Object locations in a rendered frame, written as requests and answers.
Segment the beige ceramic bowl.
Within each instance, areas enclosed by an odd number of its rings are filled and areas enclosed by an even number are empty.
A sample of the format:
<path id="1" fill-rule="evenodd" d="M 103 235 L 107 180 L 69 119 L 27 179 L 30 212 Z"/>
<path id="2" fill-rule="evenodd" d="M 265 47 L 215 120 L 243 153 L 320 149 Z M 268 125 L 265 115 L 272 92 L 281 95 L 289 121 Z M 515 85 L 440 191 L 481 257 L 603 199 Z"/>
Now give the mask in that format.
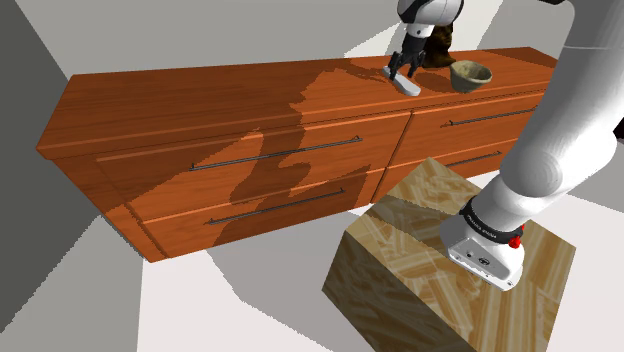
<path id="1" fill-rule="evenodd" d="M 492 80 L 492 72 L 486 66 L 471 61 L 461 60 L 449 66 L 452 88 L 460 93 L 470 93 Z"/>

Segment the wood-patterned robot stand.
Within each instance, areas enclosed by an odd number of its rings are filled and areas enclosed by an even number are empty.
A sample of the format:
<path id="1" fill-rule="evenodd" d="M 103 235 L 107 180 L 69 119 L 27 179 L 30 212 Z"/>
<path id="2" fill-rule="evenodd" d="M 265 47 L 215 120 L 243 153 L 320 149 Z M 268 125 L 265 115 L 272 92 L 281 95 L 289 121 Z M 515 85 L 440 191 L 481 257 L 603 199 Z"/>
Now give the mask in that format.
<path id="1" fill-rule="evenodd" d="M 389 168 L 345 230 L 322 291 L 374 352 L 546 352 L 576 249 L 528 222 L 522 277 L 500 291 L 439 237 L 478 191 L 436 160 Z"/>

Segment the orange wooden chest of drawers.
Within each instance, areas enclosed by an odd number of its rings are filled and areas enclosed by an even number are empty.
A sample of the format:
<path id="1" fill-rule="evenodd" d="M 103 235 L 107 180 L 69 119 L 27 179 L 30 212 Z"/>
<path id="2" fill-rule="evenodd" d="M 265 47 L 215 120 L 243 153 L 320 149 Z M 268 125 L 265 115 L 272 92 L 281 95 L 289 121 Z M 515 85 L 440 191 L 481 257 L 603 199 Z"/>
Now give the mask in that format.
<path id="1" fill-rule="evenodd" d="M 556 62 L 530 47 L 459 58 L 491 82 L 458 93 L 425 69 L 410 97 L 383 56 L 75 75 L 37 150 L 160 261 L 376 202 L 427 158 L 496 170 Z"/>

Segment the dark brown figure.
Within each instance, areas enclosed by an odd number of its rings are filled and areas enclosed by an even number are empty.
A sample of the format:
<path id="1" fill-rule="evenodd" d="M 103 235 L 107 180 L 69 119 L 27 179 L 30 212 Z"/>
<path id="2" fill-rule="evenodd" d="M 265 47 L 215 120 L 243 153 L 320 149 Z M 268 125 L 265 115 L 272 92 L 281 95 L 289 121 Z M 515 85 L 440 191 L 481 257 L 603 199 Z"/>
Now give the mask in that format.
<path id="1" fill-rule="evenodd" d="M 453 24 L 435 26 L 426 41 L 423 68 L 447 67 L 455 62 L 450 56 L 449 48 L 452 44 Z"/>

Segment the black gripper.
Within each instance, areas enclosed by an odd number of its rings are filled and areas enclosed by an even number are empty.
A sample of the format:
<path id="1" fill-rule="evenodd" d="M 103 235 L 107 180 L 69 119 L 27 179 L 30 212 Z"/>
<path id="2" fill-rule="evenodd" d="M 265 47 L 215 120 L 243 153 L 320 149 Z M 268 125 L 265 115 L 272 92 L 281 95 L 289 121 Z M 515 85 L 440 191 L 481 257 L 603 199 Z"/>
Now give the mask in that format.
<path id="1" fill-rule="evenodd" d="M 426 41 L 426 37 L 415 37 L 410 34 L 405 35 L 402 42 L 401 53 L 394 52 L 388 63 L 390 80 L 395 79 L 397 71 L 404 65 L 403 57 L 405 59 L 412 59 L 407 77 L 413 77 L 416 70 L 423 64 L 424 55 L 420 54 L 420 52 L 424 50 Z"/>

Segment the grey remote control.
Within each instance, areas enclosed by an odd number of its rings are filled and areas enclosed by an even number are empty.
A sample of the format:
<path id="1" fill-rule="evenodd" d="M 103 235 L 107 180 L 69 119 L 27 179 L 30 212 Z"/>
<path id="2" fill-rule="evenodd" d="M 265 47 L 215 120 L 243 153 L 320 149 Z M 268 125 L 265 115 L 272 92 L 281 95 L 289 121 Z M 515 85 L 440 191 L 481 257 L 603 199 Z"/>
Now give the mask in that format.
<path id="1" fill-rule="evenodd" d="M 382 73 L 403 94 L 407 96 L 418 96 L 421 93 L 421 88 L 419 86 L 400 73 L 396 73 L 394 78 L 390 79 L 391 71 L 388 66 L 382 68 Z"/>

